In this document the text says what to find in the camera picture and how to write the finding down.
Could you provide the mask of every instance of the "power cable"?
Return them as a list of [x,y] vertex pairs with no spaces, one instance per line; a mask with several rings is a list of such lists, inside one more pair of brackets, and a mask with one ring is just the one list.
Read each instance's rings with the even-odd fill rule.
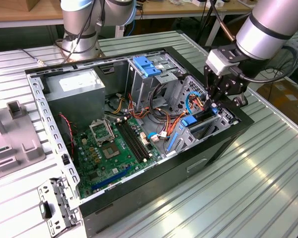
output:
[[[283,73],[277,77],[274,77],[274,78],[269,78],[269,79],[254,79],[254,78],[249,78],[247,77],[246,75],[244,75],[241,71],[239,71],[237,73],[238,77],[243,79],[243,80],[246,80],[246,81],[249,81],[249,82],[252,82],[252,83],[272,83],[272,82],[275,82],[279,79],[282,79],[284,77],[286,77],[287,75],[289,75],[293,69],[296,67],[296,64],[297,64],[297,61],[298,61],[298,55],[297,55],[297,52],[294,48],[290,47],[290,46],[283,46],[282,49],[285,49],[285,50],[288,50],[292,53],[293,55],[293,66],[286,72],[286,73]],[[233,68],[230,68],[231,72],[233,74],[236,75],[236,71],[234,71]]]

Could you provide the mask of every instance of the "red wire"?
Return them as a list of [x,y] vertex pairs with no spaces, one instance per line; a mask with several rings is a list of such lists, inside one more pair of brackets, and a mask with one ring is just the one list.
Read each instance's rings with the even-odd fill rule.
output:
[[62,114],[60,114],[60,116],[66,121],[69,130],[70,130],[70,134],[71,134],[71,144],[72,144],[72,157],[74,156],[74,142],[73,142],[73,134],[72,134],[72,128],[71,128],[71,122],[69,122],[69,120],[63,116]]

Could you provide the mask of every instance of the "white connector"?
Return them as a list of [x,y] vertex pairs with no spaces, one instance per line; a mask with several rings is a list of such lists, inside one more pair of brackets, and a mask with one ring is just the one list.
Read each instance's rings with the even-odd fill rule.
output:
[[159,137],[158,137],[158,135],[153,135],[152,137],[150,137],[150,139],[151,139],[153,142],[157,142],[157,141],[159,141]]
[[167,137],[167,132],[166,131],[161,132],[160,136],[163,137],[163,138],[166,138]]

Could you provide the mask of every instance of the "aluminum extrusion table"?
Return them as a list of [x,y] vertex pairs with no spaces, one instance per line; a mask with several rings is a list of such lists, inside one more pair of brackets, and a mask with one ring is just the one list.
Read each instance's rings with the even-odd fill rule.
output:
[[[173,46],[202,71],[206,53],[185,35],[166,32],[100,41],[107,56]],[[62,61],[56,47],[29,49],[47,64]],[[0,237],[49,237],[37,186],[60,175],[24,70],[37,64],[21,51],[0,53],[0,108],[19,100],[29,111],[47,158],[0,179]],[[223,157],[97,237],[296,237],[298,127],[248,90],[243,110],[255,124]],[[84,227],[62,238],[86,237]]]

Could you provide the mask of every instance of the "expansion slot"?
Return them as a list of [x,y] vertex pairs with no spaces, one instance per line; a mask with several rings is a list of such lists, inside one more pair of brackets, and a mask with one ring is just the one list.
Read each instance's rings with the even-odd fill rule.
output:
[[106,180],[104,180],[102,182],[99,182],[99,183],[93,185],[91,187],[91,190],[96,190],[98,188],[104,187],[104,186],[110,184],[111,182],[113,182],[113,181],[115,181],[117,179],[120,179],[121,177],[125,176],[128,173],[128,170],[129,169],[131,169],[131,166],[129,166],[125,170],[121,171],[120,173],[118,173],[118,174],[116,174],[116,175],[114,175],[114,176],[112,176],[112,177],[110,177],[110,178],[108,178],[108,179],[106,179]]
[[126,121],[117,123],[116,127],[139,163],[143,162],[144,159],[149,159],[148,152],[135,136],[135,133],[132,131]]

